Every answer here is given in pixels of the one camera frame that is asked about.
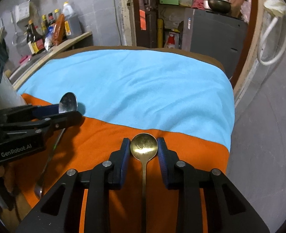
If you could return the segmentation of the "small gold spoon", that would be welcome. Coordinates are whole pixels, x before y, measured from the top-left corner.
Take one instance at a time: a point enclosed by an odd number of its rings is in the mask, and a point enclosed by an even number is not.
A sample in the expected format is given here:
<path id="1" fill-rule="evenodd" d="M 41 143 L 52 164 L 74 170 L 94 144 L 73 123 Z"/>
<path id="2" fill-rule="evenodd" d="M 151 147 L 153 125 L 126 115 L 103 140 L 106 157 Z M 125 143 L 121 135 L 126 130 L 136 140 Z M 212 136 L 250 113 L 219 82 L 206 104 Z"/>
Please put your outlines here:
<path id="1" fill-rule="evenodd" d="M 133 157 L 141 162 L 142 165 L 142 197 L 146 198 L 146 177 L 147 164 L 158 152 L 157 139 L 149 133 L 136 135 L 130 143 L 130 151 Z"/>

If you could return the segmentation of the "white plastic utensil holder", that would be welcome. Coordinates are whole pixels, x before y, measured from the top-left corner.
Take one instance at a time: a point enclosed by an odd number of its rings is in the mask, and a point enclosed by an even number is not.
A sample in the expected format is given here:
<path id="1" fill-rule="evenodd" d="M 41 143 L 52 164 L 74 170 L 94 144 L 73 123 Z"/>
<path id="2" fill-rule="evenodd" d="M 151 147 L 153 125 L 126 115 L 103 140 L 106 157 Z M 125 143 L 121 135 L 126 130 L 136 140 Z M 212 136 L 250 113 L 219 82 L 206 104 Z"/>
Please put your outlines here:
<path id="1" fill-rule="evenodd" d="M 0 110 L 23 105 L 26 105 L 25 100 L 17 93 L 5 73 L 3 73 L 0 82 Z"/>

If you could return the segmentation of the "orange cloth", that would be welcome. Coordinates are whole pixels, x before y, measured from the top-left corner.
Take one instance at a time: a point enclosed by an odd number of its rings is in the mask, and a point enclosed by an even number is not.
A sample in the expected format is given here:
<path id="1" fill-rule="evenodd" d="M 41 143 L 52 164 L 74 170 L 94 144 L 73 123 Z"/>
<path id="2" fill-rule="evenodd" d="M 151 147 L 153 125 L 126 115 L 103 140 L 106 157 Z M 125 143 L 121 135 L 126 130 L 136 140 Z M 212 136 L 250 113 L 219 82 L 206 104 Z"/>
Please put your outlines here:
<path id="1" fill-rule="evenodd" d="M 150 133 L 197 169 L 225 170 L 234 124 L 234 103 L 222 93 L 79 94 L 85 108 L 82 125 L 69 128 L 48 167 L 50 188 L 65 173 L 93 169 L 117 151 L 124 138 Z M 142 198 L 146 198 L 147 232 L 175 232 L 178 191 L 168 190 L 157 157 L 142 169 L 128 154 L 122 161 L 123 184 L 109 191 L 112 232 L 140 232 Z"/>

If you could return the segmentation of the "dark sauce bottle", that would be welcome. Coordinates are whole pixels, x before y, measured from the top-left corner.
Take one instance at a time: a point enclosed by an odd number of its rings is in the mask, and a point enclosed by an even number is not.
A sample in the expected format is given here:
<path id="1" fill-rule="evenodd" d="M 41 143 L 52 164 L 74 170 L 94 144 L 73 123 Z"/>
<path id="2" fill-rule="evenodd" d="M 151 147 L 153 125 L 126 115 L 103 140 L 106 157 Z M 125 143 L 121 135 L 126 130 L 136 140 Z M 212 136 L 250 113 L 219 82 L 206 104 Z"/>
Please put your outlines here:
<path id="1" fill-rule="evenodd" d="M 29 47 L 31 48 L 31 52 L 33 55 L 42 53 L 45 50 L 44 47 L 44 39 L 43 36 L 40 35 L 35 26 L 34 23 L 31 20 L 29 20 L 29 29 L 30 29 L 30 40 L 28 41 Z"/>

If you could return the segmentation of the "brown spice packet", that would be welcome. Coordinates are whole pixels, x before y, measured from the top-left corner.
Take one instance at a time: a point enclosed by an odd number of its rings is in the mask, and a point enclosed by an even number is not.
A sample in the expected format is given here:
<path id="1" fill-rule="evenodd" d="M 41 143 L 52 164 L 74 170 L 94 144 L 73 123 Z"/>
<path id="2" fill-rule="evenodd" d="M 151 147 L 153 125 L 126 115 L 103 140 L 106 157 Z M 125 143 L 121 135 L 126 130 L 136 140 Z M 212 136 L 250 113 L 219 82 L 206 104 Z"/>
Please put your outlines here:
<path id="1" fill-rule="evenodd" d="M 65 16 L 64 14 L 60 14 L 53 31 L 53 38 L 52 42 L 54 46 L 58 46 L 61 44 L 62 39 L 64 37 L 64 31 L 65 31 Z"/>

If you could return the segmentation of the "large soy sauce jug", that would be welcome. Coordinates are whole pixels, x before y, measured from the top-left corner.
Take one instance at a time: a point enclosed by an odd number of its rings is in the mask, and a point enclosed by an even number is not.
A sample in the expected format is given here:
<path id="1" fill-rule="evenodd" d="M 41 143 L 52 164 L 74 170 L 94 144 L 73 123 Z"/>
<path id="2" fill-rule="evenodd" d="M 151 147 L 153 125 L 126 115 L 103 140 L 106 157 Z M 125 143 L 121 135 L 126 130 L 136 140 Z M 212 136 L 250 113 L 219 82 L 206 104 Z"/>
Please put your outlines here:
<path id="1" fill-rule="evenodd" d="M 65 34 L 67 39 L 73 39 L 81 35 L 82 29 L 78 15 L 68 2 L 64 3 L 62 12 L 65 16 Z"/>

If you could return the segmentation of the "light blue cloth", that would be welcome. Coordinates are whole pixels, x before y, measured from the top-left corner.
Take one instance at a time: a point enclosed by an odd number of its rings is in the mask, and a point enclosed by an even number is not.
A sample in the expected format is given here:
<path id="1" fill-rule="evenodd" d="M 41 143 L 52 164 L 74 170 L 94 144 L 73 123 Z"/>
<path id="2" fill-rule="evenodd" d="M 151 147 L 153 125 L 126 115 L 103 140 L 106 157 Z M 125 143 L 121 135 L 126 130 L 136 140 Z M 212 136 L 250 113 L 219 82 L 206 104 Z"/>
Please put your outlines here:
<path id="1" fill-rule="evenodd" d="M 92 50 L 50 60 L 18 90 L 50 103 L 69 91 L 89 118 L 230 147 L 233 89 L 210 63 L 153 50 Z"/>

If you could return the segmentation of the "grey cabinet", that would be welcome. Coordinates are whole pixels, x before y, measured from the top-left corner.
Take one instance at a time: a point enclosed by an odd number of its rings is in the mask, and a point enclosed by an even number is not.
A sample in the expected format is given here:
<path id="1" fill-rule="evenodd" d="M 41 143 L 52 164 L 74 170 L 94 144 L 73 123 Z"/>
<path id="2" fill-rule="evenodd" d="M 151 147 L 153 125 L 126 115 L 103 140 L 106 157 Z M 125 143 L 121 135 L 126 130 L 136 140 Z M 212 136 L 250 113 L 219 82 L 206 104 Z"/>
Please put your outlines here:
<path id="1" fill-rule="evenodd" d="M 221 62 L 230 79 L 238 64 L 247 30 L 248 24 L 240 19 L 187 8 L 181 48 Z"/>

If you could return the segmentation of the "red white fire extinguisher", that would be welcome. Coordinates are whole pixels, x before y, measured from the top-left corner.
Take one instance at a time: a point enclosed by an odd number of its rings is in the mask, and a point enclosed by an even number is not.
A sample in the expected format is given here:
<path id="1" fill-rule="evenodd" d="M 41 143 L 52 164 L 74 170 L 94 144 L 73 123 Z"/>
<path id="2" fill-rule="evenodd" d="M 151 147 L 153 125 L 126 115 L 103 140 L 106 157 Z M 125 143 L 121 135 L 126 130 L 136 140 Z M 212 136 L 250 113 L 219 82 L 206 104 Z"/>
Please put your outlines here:
<path id="1" fill-rule="evenodd" d="M 175 32 L 169 32 L 166 36 L 164 48 L 179 48 L 179 34 Z"/>

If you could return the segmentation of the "black bowl on cabinet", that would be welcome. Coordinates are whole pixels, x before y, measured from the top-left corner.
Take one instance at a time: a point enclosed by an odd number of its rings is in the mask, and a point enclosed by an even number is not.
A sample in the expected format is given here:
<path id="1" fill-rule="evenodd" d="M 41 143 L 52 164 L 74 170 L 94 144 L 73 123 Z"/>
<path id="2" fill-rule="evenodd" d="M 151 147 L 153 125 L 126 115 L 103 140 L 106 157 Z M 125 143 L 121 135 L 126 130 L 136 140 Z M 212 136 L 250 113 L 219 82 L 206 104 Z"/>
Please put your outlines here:
<path id="1" fill-rule="evenodd" d="M 208 0 L 210 9 L 216 13 L 228 14 L 231 11 L 231 3 L 223 0 Z"/>

